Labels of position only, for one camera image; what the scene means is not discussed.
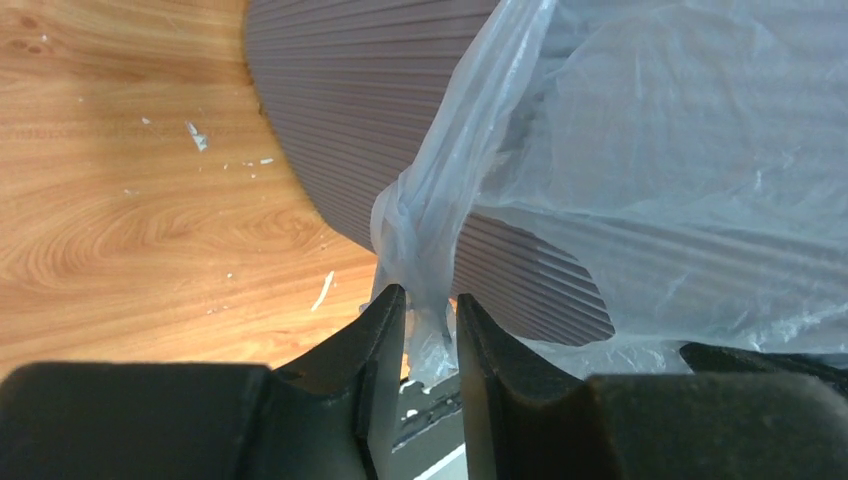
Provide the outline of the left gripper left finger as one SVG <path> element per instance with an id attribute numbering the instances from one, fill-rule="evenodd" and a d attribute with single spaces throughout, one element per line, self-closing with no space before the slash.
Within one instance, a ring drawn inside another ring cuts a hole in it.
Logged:
<path id="1" fill-rule="evenodd" d="M 5 479 L 384 479 L 406 295 L 273 369 L 36 362 L 1 385 Z"/>

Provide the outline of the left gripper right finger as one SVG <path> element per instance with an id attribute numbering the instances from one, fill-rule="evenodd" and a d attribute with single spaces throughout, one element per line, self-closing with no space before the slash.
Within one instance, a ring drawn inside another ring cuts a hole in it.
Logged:
<path id="1" fill-rule="evenodd" d="M 472 479 L 843 479 L 847 375 L 688 343 L 688 375 L 578 379 L 458 300 Z"/>

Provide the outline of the light blue plastic bag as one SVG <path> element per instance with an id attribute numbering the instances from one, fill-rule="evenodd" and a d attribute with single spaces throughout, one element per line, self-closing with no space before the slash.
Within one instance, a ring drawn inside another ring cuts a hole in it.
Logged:
<path id="1" fill-rule="evenodd" d="M 377 197 L 411 379 L 468 289 L 557 367 L 683 373 L 689 342 L 847 365 L 847 5 L 502 1 Z"/>

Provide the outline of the grey mesh trash bin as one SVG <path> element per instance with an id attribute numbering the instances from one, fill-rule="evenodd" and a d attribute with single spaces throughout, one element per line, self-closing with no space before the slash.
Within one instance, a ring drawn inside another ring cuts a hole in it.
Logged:
<path id="1" fill-rule="evenodd" d="M 491 1 L 253 1 L 245 47 L 261 105 L 327 223 L 370 245 L 374 200 L 408 166 L 449 74 Z M 620 323 L 716 323 L 809 334 L 845 325 L 847 259 L 786 240 L 677 234 L 582 221 L 567 232 L 624 287 L 596 284 L 580 256 L 487 215 L 459 237 L 453 289 L 509 332 L 553 344 L 611 337 Z"/>

